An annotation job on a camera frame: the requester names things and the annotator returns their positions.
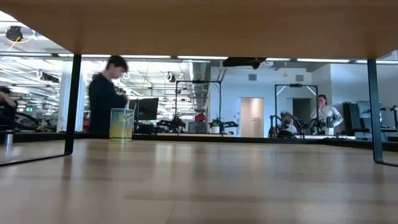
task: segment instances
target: person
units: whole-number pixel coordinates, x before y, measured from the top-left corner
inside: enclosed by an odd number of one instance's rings
[[[293,119],[290,116],[285,115],[282,118],[282,123],[283,124],[280,127],[281,130],[286,130],[292,134],[297,134],[297,128],[294,126]]]
[[[118,95],[114,89],[112,79],[118,79],[128,71],[124,58],[111,56],[105,71],[96,75],[88,88],[90,98],[90,127],[89,133],[108,134],[112,108],[124,108],[127,97]]]
[[[7,87],[0,87],[0,110],[1,116],[5,119],[15,120],[18,102],[10,98],[11,91]],[[0,119],[0,131],[9,129],[9,123]]]
[[[328,98],[325,95],[318,96],[318,115],[319,120],[322,120],[325,123],[328,117],[330,117],[330,119],[333,118],[334,121],[331,124],[331,128],[335,128],[343,122],[343,117],[340,112],[334,106],[328,106]],[[317,118],[316,110],[311,113],[311,118]]]

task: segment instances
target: black hoodie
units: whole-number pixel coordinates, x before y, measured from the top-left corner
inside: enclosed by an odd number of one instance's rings
[[[95,76],[88,88],[90,97],[90,129],[93,134],[108,134],[111,123],[111,109],[124,108],[127,99],[118,95],[112,82],[102,74]]]

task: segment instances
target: red object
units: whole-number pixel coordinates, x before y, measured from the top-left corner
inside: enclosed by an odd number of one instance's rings
[[[83,120],[83,132],[88,133],[88,128],[90,127],[90,120],[84,119]]]
[[[202,112],[195,116],[195,122],[201,122],[205,120],[205,114]]]

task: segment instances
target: doorway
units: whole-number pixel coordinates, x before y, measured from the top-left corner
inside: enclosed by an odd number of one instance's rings
[[[305,122],[309,122],[311,120],[311,104],[312,99],[309,98],[300,98],[293,99],[293,115],[301,118]],[[294,123],[294,126],[297,128],[298,132],[301,132],[297,123]]]
[[[246,138],[264,137],[264,99],[238,98],[240,106],[239,135]]]

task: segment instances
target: metal frame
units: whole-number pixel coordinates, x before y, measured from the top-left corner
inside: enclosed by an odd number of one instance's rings
[[[79,95],[79,79],[81,68],[81,55],[73,56],[72,65],[72,79],[70,82],[69,106],[68,106],[68,121],[67,121],[67,135],[65,139],[66,156],[73,153],[73,143],[75,140],[75,124],[76,124],[76,109]]]
[[[296,84],[275,84],[275,117],[278,116],[278,109],[277,109],[277,99],[278,99],[278,95],[279,93],[282,93],[282,91],[287,87],[287,86],[291,86],[291,85],[296,85]],[[281,90],[279,90],[277,92],[277,88],[278,86],[283,86]],[[315,97],[318,99],[318,86],[317,85],[301,85],[301,86],[292,86],[291,88],[302,88],[302,87],[307,87],[313,94],[315,94]],[[311,90],[310,87],[314,87],[315,88],[315,92],[313,92]],[[315,108],[318,108],[318,100],[315,100]],[[317,120],[319,119],[319,110],[317,110]],[[278,120],[275,119],[275,127],[278,127]]]
[[[398,167],[398,164],[384,162],[379,113],[379,90],[377,87],[376,60],[368,60],[369,99],[371,103],[373,161],[377,164]]]
[[[190,81],[181,81],[181,80],[177,80],[177,81],[175,81],[175,113],[174,113],[174,115],[176,116],[177,115],[177,97],[178,97],[178,93],[177,93],[177,91],[178,91],[178,84],[179,83],[193,83],[193,84],[195,84],[195,83],[197,83],[197,84],[203,84],[203,83],[208,83],[209,85],[210,85],[210,83],[218,83],[219,84],[219,86],[220,86],[220,92],[219,92],[219,94],[220,94],[220,98],[219,98],[219,102],[218,102],[218,117],[220,118],[220,121],[221,121],[221,81],[198,81],[198,80],[190,80]]]
[[[67,132],[65,136],[65,149],[63,151],[63,154],[54,154],[51,156],[44,156],[44,157],[34,157],[22,161],[5,162],[3,164],[0,164],[0,167],[69,156],[73,153],[73,142],[75,140],[76,109],[77,109],[77,100],[79,94],[80,68],[81,68],[81,55],[74,55],[73,65],[72,65],[72,80],[70,83]]]

